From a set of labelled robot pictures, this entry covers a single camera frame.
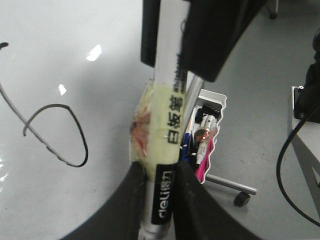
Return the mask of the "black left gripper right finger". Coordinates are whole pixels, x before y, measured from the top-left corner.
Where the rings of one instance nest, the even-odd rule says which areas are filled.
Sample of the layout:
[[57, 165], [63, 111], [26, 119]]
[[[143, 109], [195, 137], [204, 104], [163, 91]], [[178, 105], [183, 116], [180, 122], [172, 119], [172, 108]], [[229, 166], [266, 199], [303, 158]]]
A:
[[182, 67], [214, 82], [264, 0], [190, 0], [182, 38]]

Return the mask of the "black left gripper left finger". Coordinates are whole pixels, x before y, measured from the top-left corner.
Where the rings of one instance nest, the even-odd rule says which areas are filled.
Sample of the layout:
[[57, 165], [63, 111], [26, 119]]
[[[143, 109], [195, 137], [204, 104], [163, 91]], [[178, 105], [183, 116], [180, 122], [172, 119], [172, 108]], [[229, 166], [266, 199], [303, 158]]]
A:
[[[173, 222], [177, 240], [257, 240], [259, 237], [228, 214], [199, 183], [186, 162], [177, 165]], [[136, 240], [147, 180], [139, 162], [104, 205], [65, 240]]]

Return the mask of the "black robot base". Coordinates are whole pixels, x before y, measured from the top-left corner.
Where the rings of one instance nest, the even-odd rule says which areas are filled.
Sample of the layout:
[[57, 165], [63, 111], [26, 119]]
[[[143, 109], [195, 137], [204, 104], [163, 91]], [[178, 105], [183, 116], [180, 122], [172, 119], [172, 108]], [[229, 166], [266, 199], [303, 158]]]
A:
[[312, 47], [315, 51], [314, 63], [307, 70], [303, 90], [294, 108], [294, 116], [298, 119], [307, 117], [312, 109], [320, 104], [320, 30], [318, 29], [312, 40]]

